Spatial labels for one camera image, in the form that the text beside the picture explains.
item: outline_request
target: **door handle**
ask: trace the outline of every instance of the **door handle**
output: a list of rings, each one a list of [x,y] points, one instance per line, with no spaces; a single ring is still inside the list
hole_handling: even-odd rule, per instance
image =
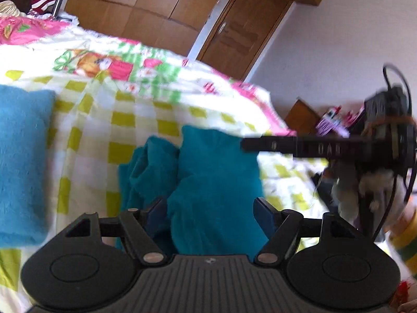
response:
[[[227,25],[227,22],[223,22],[223,24],[218,29],[217,34],[220,34],[223,31],[224,27],[226,27],[226,25]]]

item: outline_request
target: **red and white striped fabric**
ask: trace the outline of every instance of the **red and white striped fabric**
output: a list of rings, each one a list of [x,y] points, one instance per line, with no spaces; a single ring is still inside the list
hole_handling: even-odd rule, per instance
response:
[[[32,9],[42,15],[46,9],[55,4],[56,0],[32,0]]]

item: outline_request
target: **black circular cover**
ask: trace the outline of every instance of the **black circular cover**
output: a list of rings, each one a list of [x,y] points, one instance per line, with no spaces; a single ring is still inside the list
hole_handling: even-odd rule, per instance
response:
[[[368,239],[332,238],[295,254],[287,266],[294,288],[316,304],[341,310],[386,303],[397,289],[395,262]]]
[[[41,306],[95,308],[126,291],[136,273],[124,252],[88,237],[51,240],[22,268],[22,283]]]

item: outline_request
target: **bed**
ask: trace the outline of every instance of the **bed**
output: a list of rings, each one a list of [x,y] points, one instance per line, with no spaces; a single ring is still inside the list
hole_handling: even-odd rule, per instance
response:
[[[0,44],[0,84],[57,94],[47,138],[48,239],[84,212],[118,214],[118,164],[151,135],[180,145],[185,124],[236,136],[289,133],[266,90],[138,41],[2,17]],[[277,209],[311,218],[326,212],[309,178],[325,161],[260,153],[258,163],[265,196]],[[38,248],[0,250],[1,312],[32,305],[19,272]]]

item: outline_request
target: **folded teal towel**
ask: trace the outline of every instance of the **folded teal towel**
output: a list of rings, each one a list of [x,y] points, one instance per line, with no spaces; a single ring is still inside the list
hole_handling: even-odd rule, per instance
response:
[[[53,91],[0,85],[0,248],[46,238],[43,193]]]
[[[218,130],[184,126],[182,133],[179,155],[153,137],[120,165],[122,210],[165,196],[169,221],[161,231],[170,228],[178,253],[253,258],[267,241],[252,209],[263,195],[256,154],[244,153],[240,138]]]

